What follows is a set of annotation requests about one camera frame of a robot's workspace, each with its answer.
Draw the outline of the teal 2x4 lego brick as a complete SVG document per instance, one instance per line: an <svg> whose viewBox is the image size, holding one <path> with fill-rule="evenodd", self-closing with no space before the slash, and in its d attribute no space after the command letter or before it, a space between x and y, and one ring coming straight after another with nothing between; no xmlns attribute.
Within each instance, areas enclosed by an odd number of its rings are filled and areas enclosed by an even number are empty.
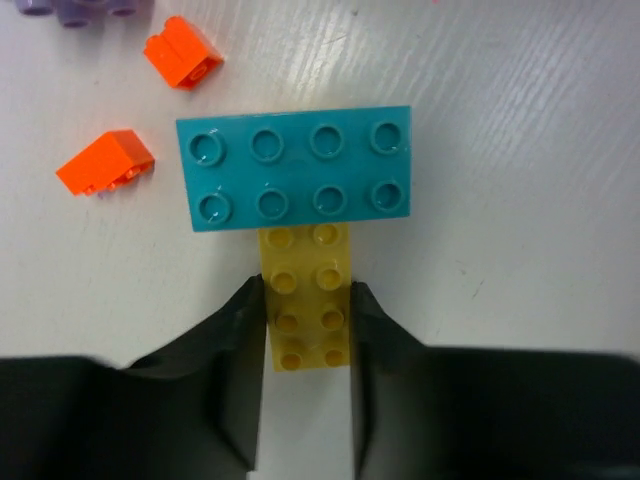
<svg viewBox="0 0 640 480"><path fill-rule="evenodd" d="M408 106L184 118L176 131L196 232L410 213Z"/></svg>

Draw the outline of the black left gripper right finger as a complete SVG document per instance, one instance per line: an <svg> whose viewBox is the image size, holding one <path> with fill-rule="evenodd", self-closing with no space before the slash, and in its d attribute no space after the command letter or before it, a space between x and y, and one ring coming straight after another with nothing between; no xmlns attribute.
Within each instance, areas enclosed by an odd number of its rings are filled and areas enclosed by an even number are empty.
<svg viewBox="0 0 640 480"><path fill-rule="evenodd" d="M635 479L639 364L609 353L434 346L351 300L357 479Z"/></svg>

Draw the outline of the small orange lego brick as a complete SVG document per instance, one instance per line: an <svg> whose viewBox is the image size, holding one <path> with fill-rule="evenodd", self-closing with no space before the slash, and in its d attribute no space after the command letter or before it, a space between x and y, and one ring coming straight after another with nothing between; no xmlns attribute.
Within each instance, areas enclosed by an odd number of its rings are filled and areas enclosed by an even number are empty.
<svg viewBox="0 0 640 480"><path fill-rule="evenodd" d="M155 158L131 130L108 131L56 171L75 196L114 191L150 171Z"/></svg>
<svg viewBox="0 0 640 480"><path fill-rule="evenodd" d="M150 36L143 53L173 89L192 91L224 63L202 32L182 16L171 16Z"/></svg>

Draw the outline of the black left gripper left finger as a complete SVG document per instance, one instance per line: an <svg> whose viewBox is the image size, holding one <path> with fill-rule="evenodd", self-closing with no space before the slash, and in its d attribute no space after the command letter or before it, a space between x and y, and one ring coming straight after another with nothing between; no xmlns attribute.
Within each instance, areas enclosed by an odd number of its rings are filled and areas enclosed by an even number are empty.
<svg viewBox="0 0 640 480"><path fill-rule="evenodd" d="M118 368L82 356L1 362L5 479L244 479L256 467L264 283Z"/></svg>

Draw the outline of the yellow long lego plate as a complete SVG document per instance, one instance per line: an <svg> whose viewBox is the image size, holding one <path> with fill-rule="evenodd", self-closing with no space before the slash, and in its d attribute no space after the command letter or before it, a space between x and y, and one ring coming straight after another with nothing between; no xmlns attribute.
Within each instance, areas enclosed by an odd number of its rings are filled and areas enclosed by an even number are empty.
<svg viewBox="0 0 640 480"><path fill-rule="evenodd" d="M262 228L258 240L274 370L348 365L349 226Z"/></svg>

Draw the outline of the purple teal lego stack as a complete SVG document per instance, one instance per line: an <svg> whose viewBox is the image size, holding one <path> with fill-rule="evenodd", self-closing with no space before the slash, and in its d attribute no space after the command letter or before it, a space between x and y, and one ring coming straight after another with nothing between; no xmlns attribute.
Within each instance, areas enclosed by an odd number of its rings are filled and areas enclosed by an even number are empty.
<svg viewBox="0 0 640 480"><path fill-rule="evenodd" d="M20 15L31 18L54 16L65 29L80 29L104 17L147 17L153 1L140 0L14 0L11 4Z"/></svg>

